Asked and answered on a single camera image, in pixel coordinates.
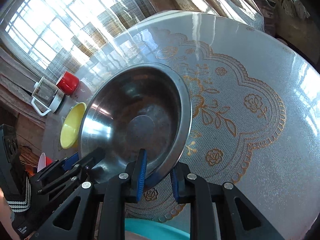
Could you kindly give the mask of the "left hand striped glove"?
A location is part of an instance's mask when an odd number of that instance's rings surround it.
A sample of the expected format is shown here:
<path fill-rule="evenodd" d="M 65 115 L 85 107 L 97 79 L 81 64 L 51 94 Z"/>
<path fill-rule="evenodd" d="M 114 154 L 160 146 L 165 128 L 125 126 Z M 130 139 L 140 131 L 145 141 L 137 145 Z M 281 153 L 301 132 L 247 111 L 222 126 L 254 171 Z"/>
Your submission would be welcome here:
<path fill-rule="evenodd" d="M 31 208 L 30 176 L 27 172 L 18 175 L 22 184 L 17 190 L 10 188 L 16 184 L 9 175 L 1 172 L 1 226 L 10 239 L 26 239 L 30 226 L 25 215 Z"/>

